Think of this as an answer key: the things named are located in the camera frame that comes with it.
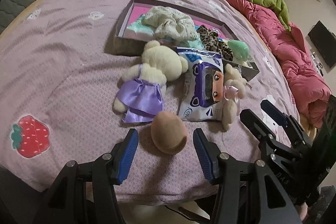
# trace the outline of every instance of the wall-mounted tv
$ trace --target wall-mounted tv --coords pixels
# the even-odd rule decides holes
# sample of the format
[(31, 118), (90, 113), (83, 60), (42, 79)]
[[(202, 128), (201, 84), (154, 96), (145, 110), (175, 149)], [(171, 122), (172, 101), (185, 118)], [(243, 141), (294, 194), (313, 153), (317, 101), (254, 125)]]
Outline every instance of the wall-mounted tv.
[(311, 29), (308, 36), (322, 55), (325, 63), (332, 68), (336, 63), (336, 36), (320, 21)]

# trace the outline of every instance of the red strawberry appliqué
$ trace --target red strawberry appliqué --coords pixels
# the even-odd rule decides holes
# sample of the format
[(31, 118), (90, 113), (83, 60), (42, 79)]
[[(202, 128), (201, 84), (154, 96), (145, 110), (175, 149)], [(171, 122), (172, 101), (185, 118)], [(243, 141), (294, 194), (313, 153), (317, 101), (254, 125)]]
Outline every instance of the red strawberry appliqué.
[(25, 116), (13, 125), (13, 148), (25, 158), (32, 158), (47, 150), (49, 129), (33, 116)]

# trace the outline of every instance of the blue gripper pad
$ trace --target blue gripper pad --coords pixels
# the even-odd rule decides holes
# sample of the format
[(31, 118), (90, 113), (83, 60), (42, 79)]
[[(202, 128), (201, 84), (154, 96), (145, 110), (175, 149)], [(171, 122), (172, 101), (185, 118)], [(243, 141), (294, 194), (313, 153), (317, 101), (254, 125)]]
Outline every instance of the blue gripper pad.
[(208, 142), (202, 129), (197, 128), (193, 134), (194, 147), (204, 177), (213, 185), (220, 177), (217, 155), (221, 152), (216, 144)]
[(262, 100), (260, 103), (260, 107), (263, 111), (265, 111), (278, 125), (286, 126), (286, 116), (278, 110), (275, 105), (273, 105), (268, 100)]
[(132, 165), (132, 161), (134, 158), (135, 151), (137, 150), (139, 142), (138, 132), (132, 128), (126, 135), (125, 140), (119, 148), (117, 156), (119, 164), (119, 172), (116, 177), (118, 185), (122, 184), (122, 182), (127, 178), (129, 170)]

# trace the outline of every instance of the bed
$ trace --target bed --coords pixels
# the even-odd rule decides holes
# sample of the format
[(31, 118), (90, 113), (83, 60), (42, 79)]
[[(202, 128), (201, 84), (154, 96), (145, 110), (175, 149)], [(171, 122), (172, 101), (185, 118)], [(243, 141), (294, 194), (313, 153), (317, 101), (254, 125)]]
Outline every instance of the bed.
[[(92, 161), (109, 152), (129, 127), (113, 112), (122, 72), (138, 57), (109, 54), (114, 25), (130, 0), (38, 0), (0, 35), (0, 165), (33, 188), (48, 188), (68, 160)], [(162, 0), (218, 18), (251, 48), (260, 70), (247, 88), (241, 109), (266, 118), (267, 98), (299, 121), (287, 81), (274, 56), (247, 20), (225, 0)], [(92, 17), (93, 12), (100, 16)], [(167, 86), (166, 110), (177, 112), (184, 79)], [(32, 157), (14, 146), (13, 125), (32, 126), (46, 138)], [(258, 141), (236, 120), (224, 133), (220, 122), (185, 122), (186, 147), (177, 155), (161, 153), (150, 125), (134, 126), (139, 146), (128, 176), (115, 187), (119, 201), (142, 204), (184, 202), (210, 196), (217, 188), (204, 179), (192, 142), (202, 128), (221, 151), (237, 160), (260, 157)], [(271, 122), (279, 141), (290, 145), (282, 128)]]

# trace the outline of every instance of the screw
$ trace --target screw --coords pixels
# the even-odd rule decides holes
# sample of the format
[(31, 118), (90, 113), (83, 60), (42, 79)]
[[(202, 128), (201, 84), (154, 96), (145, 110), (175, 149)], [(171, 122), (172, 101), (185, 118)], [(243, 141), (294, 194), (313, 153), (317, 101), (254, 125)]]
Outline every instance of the screw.
[(67, 167), (73, 167), (76, 164), (74, 160), (70, 160), (67, 162)]
[(265, 162), (264, 162), (263, 160), (257, 160), (255, 163), (256, 163), (258, 166), (260, 166), (260, 167), (264, 167), (264, 166), (265, 166)]
[(104, 160), (109, 160), (110, 158), (112, 158), (112, 155), (110, 153), (105, 153), (102, 158)]
[(228, 153), (220, 153), (219, 157), (223, 160), (227, 160), (230, 156)]

